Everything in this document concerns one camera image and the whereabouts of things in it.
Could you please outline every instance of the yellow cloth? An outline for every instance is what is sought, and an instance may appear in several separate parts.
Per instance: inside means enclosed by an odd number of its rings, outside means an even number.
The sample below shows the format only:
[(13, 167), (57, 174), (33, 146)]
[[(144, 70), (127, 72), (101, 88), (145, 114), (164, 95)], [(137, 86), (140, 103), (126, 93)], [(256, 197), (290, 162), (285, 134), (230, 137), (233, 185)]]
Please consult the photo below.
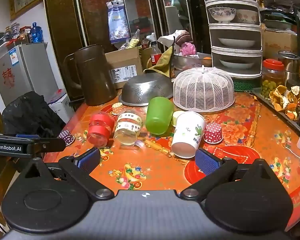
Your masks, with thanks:
[(169, 49), (167, 49), (164, 53), (162, 53), (162, 55), (159, 58), (156, 65), (154, 65), (148, 69), (145, 69), (143, 71), (143, 73), (149, 73), (149, 72), (156, 71), (160, 74), (170, 77), (169, 62), (170, 62), (171, 55), (172, 55), (172, 46)]

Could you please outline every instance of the wooden clock frame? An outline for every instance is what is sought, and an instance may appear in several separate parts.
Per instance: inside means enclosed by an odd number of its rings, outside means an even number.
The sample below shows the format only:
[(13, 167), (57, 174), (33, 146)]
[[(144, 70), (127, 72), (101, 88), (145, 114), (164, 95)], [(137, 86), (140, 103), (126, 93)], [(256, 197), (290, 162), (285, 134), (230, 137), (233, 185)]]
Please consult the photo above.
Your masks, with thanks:
[(15, 11), (15, 6), (14, 6), (14, 0), (9, 0), (9, 6), (10, 6), (10, 20), (13, 21), (16, 18), (18, 18), (20, 15), (24, 14), (26, 11), (29, 9), (33, 8), (43, 0), (33, 0), (31, 3), (28, 3), (26, 6), (24, 6), (22, 9), (19, 11)]

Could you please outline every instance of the floral bowl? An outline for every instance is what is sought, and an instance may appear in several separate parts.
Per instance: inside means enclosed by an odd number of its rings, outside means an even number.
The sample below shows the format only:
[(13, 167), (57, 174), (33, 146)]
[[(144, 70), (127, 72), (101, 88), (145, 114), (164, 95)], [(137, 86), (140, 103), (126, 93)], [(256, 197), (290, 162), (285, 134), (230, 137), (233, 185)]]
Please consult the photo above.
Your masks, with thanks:
[(258, 22), (258, 12), (250, 10), (237, 10), (237, 22), (256, 24)]
[(220, 23), (228, 23), (235, 17), (236, 9), (227, 7), (210, 8), (209, 12), (213, 19)]

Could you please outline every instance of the floral tablecloth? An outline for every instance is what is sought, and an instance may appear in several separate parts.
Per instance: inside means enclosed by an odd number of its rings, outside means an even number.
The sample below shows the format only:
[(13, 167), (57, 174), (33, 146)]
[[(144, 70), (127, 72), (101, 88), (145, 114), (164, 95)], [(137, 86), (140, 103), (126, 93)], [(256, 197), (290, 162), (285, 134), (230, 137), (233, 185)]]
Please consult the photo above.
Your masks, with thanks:
[[(225, 111), (204, 115), (207, 122), (221, 124), (223, 141), (209, 145), (202, 140), (200, 147), (219, 158), (234, 158), (238, 163), (265, 159), (292, 198), (294, 212), (289, 229), (300, 220), (298, 136), (250, 94), (236, 93), (235, 97), (235, 103)], [(111, 114), (111, 106), (117, 101), (116, 98), (94, 107), (83, 104), (64, 128), (75, 136), (75, 142), (63, 152), (47, 154), (45, 162), (56, 162), (67, 155), (79, 156), (90, 149), (87, 133), (91, 114), (100, 110)], [(146, 115), (147, 107), (138, 109)], [(164, 135), (155, 137), (143, 128), (134, 147), (115, 145), (111, 139), (107, 147), (101, 149), (100, 165), (90, 175), (115, 193), (119, 189), (182, 191), (205, 174), (193, 159), (181, 159), (171, 152), (173, 132), (170, 126)]]

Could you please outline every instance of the brown pitcher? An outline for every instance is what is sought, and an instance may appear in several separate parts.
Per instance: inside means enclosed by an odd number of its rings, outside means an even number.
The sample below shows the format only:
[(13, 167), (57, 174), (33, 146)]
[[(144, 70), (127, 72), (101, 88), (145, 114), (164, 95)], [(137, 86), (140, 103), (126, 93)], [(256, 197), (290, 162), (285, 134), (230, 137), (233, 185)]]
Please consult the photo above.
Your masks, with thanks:
[[(74, 60), (81, 84), (71, 79), (69, 62)], [(63, 61), (65, 77), (69, 85), (82, 89), (86, 104), (97, 106), (115, 98), (109, 63), (101, 45), (90, 45), (66, 56)]]

